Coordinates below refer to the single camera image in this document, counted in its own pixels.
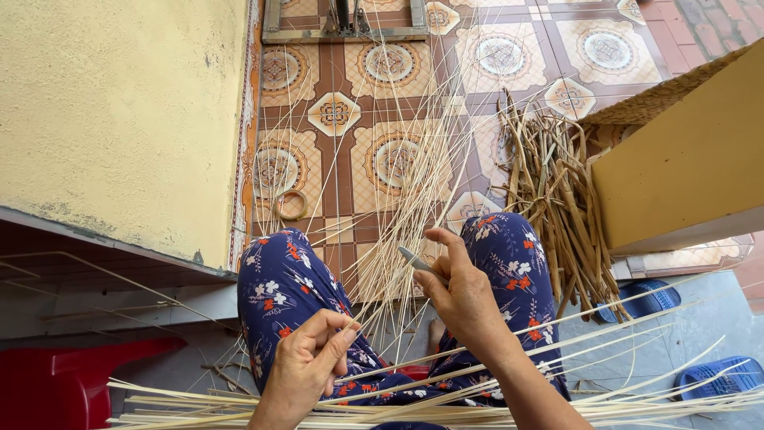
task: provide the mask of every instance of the person's left hand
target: person's left hand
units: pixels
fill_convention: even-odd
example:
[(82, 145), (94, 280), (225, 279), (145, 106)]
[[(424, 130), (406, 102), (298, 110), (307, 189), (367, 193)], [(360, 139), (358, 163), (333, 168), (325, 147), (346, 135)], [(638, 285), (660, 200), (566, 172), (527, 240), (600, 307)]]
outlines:
[(353, 318), (322, 309), (276, 346), (274, 365), (248, 430), (292, 430), (308, 415), (321, 395), (330, 396), (336, 376), (348, 372), (348, 348), (353, 344)]

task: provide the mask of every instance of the small knife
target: small knife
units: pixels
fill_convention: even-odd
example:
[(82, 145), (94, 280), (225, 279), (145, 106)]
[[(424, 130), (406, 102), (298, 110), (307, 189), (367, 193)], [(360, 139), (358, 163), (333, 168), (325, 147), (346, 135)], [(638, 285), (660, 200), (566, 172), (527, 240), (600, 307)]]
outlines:
[(415, 256), (414, 253), (409, 251), (405, 246), (398, 246), (398, 250), (401, 254), (403, 254), (403, 258), (406, 259), (407, 262), (411, 263), (411, 266), (413, 266), (414, 269), (425, 270), (432, 273), (443, 285), (448, 287), (448, 279), (443, 278), (435, 270), (432, 270), (432, 268), (427, 263), (423, 262), (421, 258)]

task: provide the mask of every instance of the flip-flop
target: flip-flop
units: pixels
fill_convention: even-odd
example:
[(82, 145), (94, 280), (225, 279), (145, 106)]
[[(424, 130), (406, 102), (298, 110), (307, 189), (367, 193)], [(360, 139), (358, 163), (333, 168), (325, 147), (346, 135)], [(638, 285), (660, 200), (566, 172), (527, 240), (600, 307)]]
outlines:
[(722, 370), (750, 360), (748, 363), (728, 370), (723, 376), (707, 384), (693, 388), (675, 396), (677, 400), (701, 399), (723, 394), (742, 393), (764, 385), (764, 370), (761, 364), (751, 357), (736, 355), (713, 363), (699, 364), (682, 370), (674, 381), (674, 387), (680, 389), (688, 384), (713, 378)]
[[(618, 297), (622, 299), (629, 298), (667, 285), (667, 282), (658, 279), (636, 281), (621, 288)], [(669, 287), (623, 303), (626, 312), (629, 312), (629, 315), (633, 318), (655, 314), (666, 309), (676, 308), (679, 305), (681, 305), (681, 296), (674, 287)], [(616, 315), (609, 308), (603, 308), (594, 312), (594, 319), (600, 324), (618, 322)]]

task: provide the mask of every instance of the floral pants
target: floral pants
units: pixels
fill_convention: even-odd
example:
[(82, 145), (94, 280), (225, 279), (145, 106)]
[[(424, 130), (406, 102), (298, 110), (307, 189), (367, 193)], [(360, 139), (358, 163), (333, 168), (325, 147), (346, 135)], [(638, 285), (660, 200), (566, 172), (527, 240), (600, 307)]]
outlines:
[[(462, 228), (461, 237), (473, 264), (488, 275), (499, 310), (512, 331), (535, 327), (554, 318), (546, 257), (533, 228), (524, 218), (515, 213), (470, 218)], [(350, 301), (342, 285), (312, 251), (302, 232), (286, 228), (249, 244), (241, 257), (238, 311), (255, 385), (261, 393), (267, 385), (279, 339), (288, 336), (322, 308), (350, 314)], [(557, 340), (556, 325), (520, 335), (525, 350), (553, 344)], [(460, 346), (448, 330), (443, 333), (440, 351)], [(559, 357), (560, 350), (554, 349), (531, 358), (540, 365), (540, 371), (549, 382), (569, 399), (560, 363), (545, 364)], [(437, 359), (429, 375), (443, 375), (479, 363), (469, 351), (454, 353)], [(381, 366), (380, 359), (361, 333), (348, 350), (348, 374), (357, 375)], [(330, 398), (380, 391), (383, 394), (341, 404), (405, 405), (492, 378), (488, 370), (481, 370), (432, 385), (384, 393), (413, 380), (402, 373), (378, 373), (335, 385)], [(498, 388), (460, 400), (458, 404), (506, 407)]]

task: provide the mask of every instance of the woven basket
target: woven basket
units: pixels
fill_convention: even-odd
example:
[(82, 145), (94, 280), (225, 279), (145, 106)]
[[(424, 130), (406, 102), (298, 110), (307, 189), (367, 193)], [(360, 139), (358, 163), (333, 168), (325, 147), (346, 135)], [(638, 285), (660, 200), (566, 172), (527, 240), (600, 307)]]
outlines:
[(734, 50), (723, 57), (702, 64), (674, 79), (666, 80), (644, 90), (635, 96), (621, 100), (605, 109), (592, 113), (578, 120), (581, 124), (647, 124), (651, 119), (678, 102), (703, 82), (709, 80), (719, 70), (737, 60), (759, 39), (750, 45)]

